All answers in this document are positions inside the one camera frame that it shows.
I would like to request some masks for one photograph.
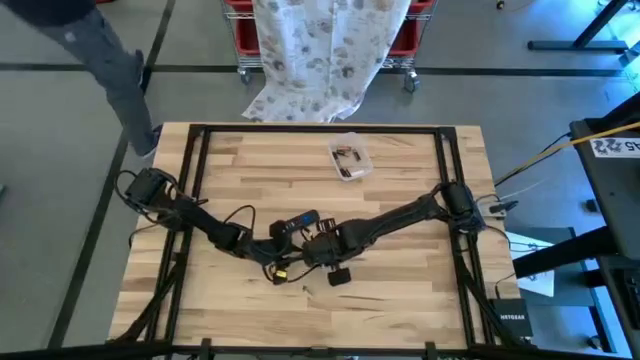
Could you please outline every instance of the clear plastic container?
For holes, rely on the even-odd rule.
[[[367,152],[367,143],[360,135],[350,132],[335,136],[329,141],[329,156],[343,181],[351,181],[369,175],[373,163]]]

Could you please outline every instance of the yellow cable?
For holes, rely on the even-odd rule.
[[[525,163],[524,163],[524,164],[522,164],[521,166],[519,166],[519,167],[517,167],[517,168],[515,168],[515,169],[513,169],[513,170],[511,170],[511,171],[509,171],[507,174],[503,175],[501,178],[499,178],[498,180],[496,180],[496,182],[495,182],[495,183],[496,183],[496,184],[501,183],[501,182],[502,182],[502,181],[504,181],[506,178],[508,178],[509,176],[513,175],[514,173],[516,173],[516,172],[518,172],[518,171],[520,171],[520,170],[525,170],[526,168],[528,168],[529,166],[531,166],[531,164],[533,164],[534,162],[536,162],[536,161],[538,161],[538,160],[542,159],[543,157],[545,157],[545,156],[547,156],[547,155],[549,155],[549,154],[551,154],[551,153],[554,153],[554,152],[556,152],[556,151],[558,151],[558,150],[562,150],[562,149],[564,149],[564,148],[566,148],[566,147],[568,147],[568,146],[575,145],[575,144],[580,144],[580,143],[583,143],[583,142],[585,142],[585,141],[589,141],[589,140],[591,140],[591,139],[597,139],[597,138],[601,138],[601,137],[609,136],[609,135],[612,135],[612,134],[617,134],[617,133],[622,132],[622,131],[635,129],[635,128],[640,128],[640,121],[635,122],[635,123],[633,123],[633,124],[629,124],[629,125],[625,125],[625,126],[620,126],[620,127],[615,128],[615,129],[611,129],[611,130],[603,131],[603,132],[601,132],[601,133],[597,133],[597,134],[593,134],[593,135],[585,136],[585,137],[582,137],[582,138],[579,138],[579,139],[575,139],[575,140],[569,141],[569,142],[564,143],[564,144],[556,145],[556,146],[554,146],[554,147],[552,147],[552,148],[549,148],[547,151],[543,151],[543,152],[541,152],[540,154],[538,154],[538,155],[536,155],[536,156],[532,157],[531,159],[529,159],[529,161],[525,162]]]

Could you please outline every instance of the gray floor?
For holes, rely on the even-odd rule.
[[[618,69],[617,56],[531,53],[525,48],[530,39],[575,37],[594,17],[595,2],[538,0],[518,9],[526,2],[509,0],[507,9],[497,12],[491,0],[441,0],[418,65]],[[148,53],[164,5],[160,0],[119,0],[101,9],[129,48]],[[634,41],[627,21],[612,28]],[[233,64],[233,42],[225,30],[217,1],[178,0],[158,62]],[[605,29],[599,37],[609,39],[612,32]],[[73,63],[55,44],[1,8],[0,48],[0,63]],[[410,95],[401,91],[402,76],[381,75],[348,120],[480,125],[497,177],[566,132],[569,122],[605,114],[628,98],[637,91],[634,76],[422,76],[422,88]],[[245,121],[240,113],[263,84],[261,76],[245,87],[235,74],[155,73],[147,99],[156,123]],[[0,94],[0,184],[8,186],[0,198],[4,352],[46,345],[120,130],[101,90],[82,72],[0,72]],[[123,167],[145,165],[148,162],[129,152]],[[510,194],[541,180],[535,189],[514,197],[520,205],[509,223],[574,226],[579,233],[602,224],[600,217],[580,209],[579,202],[592,194],[573,150],[505,183],[499,193]],[[67,344],[104,340],[126,264],[126,238],[134,224],[133,212],[112,199]],[[558,323],[578,316],[571,315],[577,310],[568,311],[545,316]],[[594,335],[593,329],[567,323],[555,329],[569,335],[541,334],[540,345],[584,349],[583,340]]]

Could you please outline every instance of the wooden tabletop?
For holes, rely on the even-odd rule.
[[[155,158],[155,167],[176,178],[188,128],[186,123],[165,124]],[[474,196],[494,193],[480,128],[458,126],[456,131],[465,180]],[[212,134],[201,194],[210,200],[204,208],[224,219],[242,205],[254,205],[255,236],[267,238],[269,224],[309,209],[337,222],[370,218],[415,200],[439,182],[430,135],[362,135],[375,169],[348,183],[339,180],[331,164],[327,142],[332,136]],[[194,156],[198,149],[196,143]],[[250,212],[238,214],[234,221],[248,225]],[[489,224],[502,228],[500,222]],[[146,225],[141,218],[138,227]],[[165,235],[156,227],[134,238],[110,337],[120,335],[152,297]],[[508,244],[499,233],[484,231],[478,247],[487,292],[493,297],[495,282],[513,273]],[[199,345],[209,337],[217,346],[408,349],[433,341],[439,349],[466,348],[445,224],[422,222],[384,236],[347,265],[353,281],[338,287],[327,283],[323,270],[296,283],[273,286],[259,265],[217,251],[196,230],[174,343]],[[290,276],[305,269],[296,264]],[[500,293],[519,297],[515,279],[501,282]],[[482,341],[475,301],[471,306],[477,339]],[[161,333],[167,309],[165,301]]]

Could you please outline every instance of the person's leg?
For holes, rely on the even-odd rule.
[[[127,53],[120,39],[100,11],[62,27],[38,30],[58,42],[82,62],[104,87],[107,100],[138,155],[149,153],[157,144],[151,117],[139,82],[142,56]]]

